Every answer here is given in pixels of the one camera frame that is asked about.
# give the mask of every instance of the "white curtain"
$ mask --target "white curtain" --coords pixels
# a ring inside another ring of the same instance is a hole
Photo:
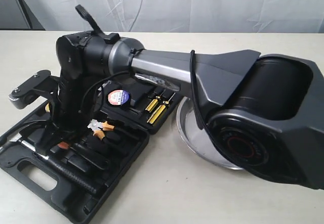
[[[25,0],[46,30],[89,29],[83,5],[104,31],[324,32],[324,0]]]

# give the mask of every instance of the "table surface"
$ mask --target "table surface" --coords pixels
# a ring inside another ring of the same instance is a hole
[[[13,88],[35,72],[59,75],[56,39],[67,32],[0,31],[0,113],[3,133],[38,103],[17,110]],[[122,33],[147,49],[219,54],[253,49],[315,61],[324,71],[324,34]],[[91,223],[323,223],[324,191],[263,181],[196,156],[169,117]],[[1,223],[69,223],[0,171]]]

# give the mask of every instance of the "tool kit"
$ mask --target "tool kit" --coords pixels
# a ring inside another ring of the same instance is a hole
[[[44,83],[43,74],[40,71],[39,77],[24,84]],[[26,99],[25,95],[30,97],[32,90],[24,84],[18,87],[22,97],[16,98],[17,102]],[[79,141],[62,141],[46,156],[35,150],[42,127],[24,125],[49,120],[48,101],[12,128],[19,131],[9,130],[10,137],[7,133],[2,136],[8,141],[0,148],[0,167],[72,223],[88,223],[93,218],[145,148],[149,135],[160,129],[182,99],[172,91],[137,82],[121,85],[109,81],[99,90],[95,117]],[[55,179],[56,187],[46,191],[32,181],[24,174],[29,166]]]

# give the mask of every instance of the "robotic arm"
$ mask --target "robotic arm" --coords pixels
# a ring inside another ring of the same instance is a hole
[[[324,189],[324,80],[314,62],[251,50],[150,51],[136,39],[104,34],[82,6],[76,10],[93,30],[57,40],[61,74],[37,151],[80,135],[103,82],[137,80],[191,98],[198,126],[234,164],[267,181]],[[15,104],[17,97],[13,91]]]

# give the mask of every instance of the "yellow screwdriver handle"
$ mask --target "yellow screwdriver handle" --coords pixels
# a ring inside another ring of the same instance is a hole
[[[163,111],[166,109],[166,105],[160,105],[154,113],[151,115],[151,117],[148,119],[148,123],[154,124],[154,122],[157,120],[157,118],[163,113]]]
[[[157,106],[157,103],[158,103],[158,100],[157,100],[157,97],[155,99],[153,99],[149,105],[147,105],[146,107],[146,111],[148,112],[152,112],[152,110]]]

